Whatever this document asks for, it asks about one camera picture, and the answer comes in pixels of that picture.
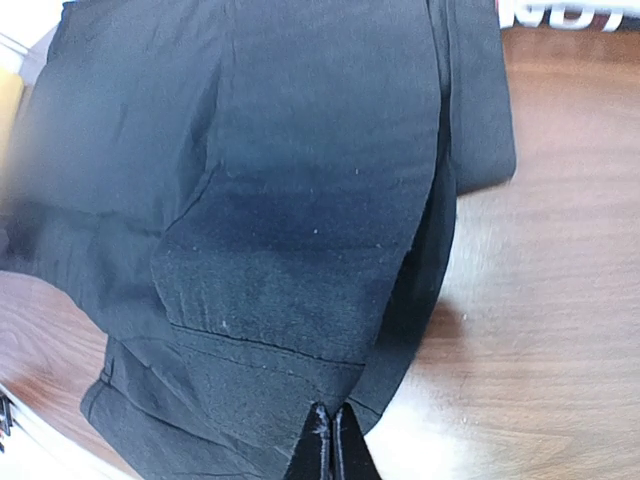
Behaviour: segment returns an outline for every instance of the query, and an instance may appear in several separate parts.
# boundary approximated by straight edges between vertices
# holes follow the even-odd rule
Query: folded black garment
[[[143,478],[280,479],[312,404],[379,419],[514,165],[492,5],[69,3],[0,266],[109,335],[82,409]]]

